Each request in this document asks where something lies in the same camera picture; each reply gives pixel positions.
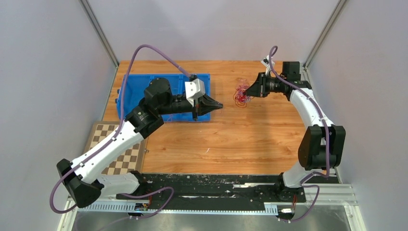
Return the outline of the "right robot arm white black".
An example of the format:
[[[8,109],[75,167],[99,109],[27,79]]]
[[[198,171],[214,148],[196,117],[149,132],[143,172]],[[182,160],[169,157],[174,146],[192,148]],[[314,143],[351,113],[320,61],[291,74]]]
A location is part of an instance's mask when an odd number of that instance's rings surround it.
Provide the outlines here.
[[[265,98],[270,93],[282,93],[297,110],[305,134],[298,148],[298,161],[278,176],[273,193],[281,201],[287,201],[302,189],[303,183],[313,176],[328,177],[330,169],[341,163],[346,131],[335,125],[323,112],[315,99],[312,87],[301,79],[299,62],[283,62],[281,74],[273,69],[274,62],[263,59],[265,72],[247,90],[246,96]]]

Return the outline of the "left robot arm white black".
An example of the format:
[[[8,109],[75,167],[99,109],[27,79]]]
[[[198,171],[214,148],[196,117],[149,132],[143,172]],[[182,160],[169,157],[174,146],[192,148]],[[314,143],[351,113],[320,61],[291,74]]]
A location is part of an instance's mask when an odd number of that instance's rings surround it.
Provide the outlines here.
[[[130,194],[142,199],[147,186],[136,173],[105,175],[102,171],[120,155],[158,130],[163,115],[191,112],[194,119],[223,104],[205,92],[204,83],[196,78],[185,83],[184,94],[174,95],[166,78],[156,78],[144,90],[144,97],[119,126],[92,149],[69,161],[62,159],[57,169],[62,183],[79,208],[89,206],[101,196]]]

